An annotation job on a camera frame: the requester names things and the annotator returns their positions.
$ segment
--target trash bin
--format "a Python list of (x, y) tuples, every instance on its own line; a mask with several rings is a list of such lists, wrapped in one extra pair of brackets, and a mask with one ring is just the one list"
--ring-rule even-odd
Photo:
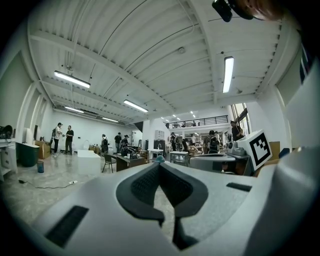
[(22, 166), (35, 166), (38, 162), (39, 146), (26, 143), (16, 143), (16, 146), (18, 152), (18, 159)]
[(36, 165), (38, 167), (38, 173), (43, 174), (45, 172), (44, 162), (39, 161)]

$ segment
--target floor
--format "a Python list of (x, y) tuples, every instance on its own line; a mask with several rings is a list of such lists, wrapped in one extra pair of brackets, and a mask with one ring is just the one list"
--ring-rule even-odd
[[(36, 165), (33, 167), (18, 165), (18, 175), (10, 171), (4, 176), (4, 182), (0, 182), (2, 198), (11, 214), (20, 217), (28, 224), (31, 224), (38, 215), (87, 181), (112, 173), (106, 165), (104, 172), (99, 175), (79, 175), (76, 154), (64, 155), (61, 153), (57, 158), (50, 156), (42, 161), (44, 162), (44, 173), (38, 173)], [(104, 165), (105, 160), (101, 158), (101, 170)], [(116, 169), (116, 164), (113, 164), (113, 172)], [(71, 181), (77, 181), (77, 183), (65, 187)], [(35, 187), (52, 187), (53, 189)], [(155, 193), (154, 208), (164, 213), (165, 221), (162, 225), (162, 231), (171, 241), (174, 232), (174, 209), (160, 187)]]

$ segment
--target rectangular light fixture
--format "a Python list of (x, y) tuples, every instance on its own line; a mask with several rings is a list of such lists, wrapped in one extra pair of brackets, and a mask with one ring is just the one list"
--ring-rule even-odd
[(80, 80), (78, 78), (75, 78), (71, 75), (68, 75), (68, 74), (65, 74), (65, 73), (61, 73), (59, 71), (54, 71), (54, 75), (58, 78), (62, 78), (62, 79), (65, 79), (65, 80), (68, 80), (74, 84), (77, 84), (77, 85), (80, 85), (80, 86), (83, 86), (83, 87), (86, 87), (86, 88), (90, 88), (90, 83), (86, 82), (86, 81), (83, 81), (83, 80)]
[(134, 108), (136, 108), (138, 110), (141, 110), (142, 112), (148, 112), (147, 109), (145, 109), (143, 107), (140, 107), (137, 104), (134, 104), (133, 102), (131, 102), (131, 101), (127, 100), (127, 99), (125, 99), (123, 103), (128, 104), (129, 106), (134, 107)]
[(65, 106), (65, 108), (68, 109), (68, 110), (79, 112), (79, 113), (84, 113), (83, 111), (75, 109), (75, 108), (72, 108), (72, 107)]
[(231, 79), (232, 79), (232, 72), (234, 70), (234, 57), (226, 57), (224, 58), (224, 80), (223, 80), (223, 89), (222, 92), (225, 94), (229, 92)]
[(119, 121), (112, 120), (112, 119), (109, 119), (109, 118), (106, 118), (106, 117), (102, 117), (102, 119), (104, 119), (104, 120), (108, 120), (108, 121), (112, 121), (112, 122), (116, 122), (116, 123), (119, 123)]

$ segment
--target air conditioner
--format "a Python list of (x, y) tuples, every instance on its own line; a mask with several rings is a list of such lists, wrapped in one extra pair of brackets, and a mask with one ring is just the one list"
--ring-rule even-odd
[(164, 140), (165, 139), (165, 132), (163, 130), (155, 130), (155, 140)]

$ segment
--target black power cord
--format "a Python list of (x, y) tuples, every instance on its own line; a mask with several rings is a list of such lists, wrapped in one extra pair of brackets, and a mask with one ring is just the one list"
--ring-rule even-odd
[(42, 186), (35, 186), (32, 183), (30, 183), (29, 181), (24, 181), (22, 179), (18, 179), (18, 181), (19, 181), (20, 184), (29, 183), (31, 186), (35, 187), (36, 189), (64, 189), (64, 188), (69, 187), (69, 186), (74, 184), (74, 183), (71, 183), (71, 184), (66, 185), (66, 186), (55, 186), (55, 187), (46, 186), (46, 187), (42, 187)]

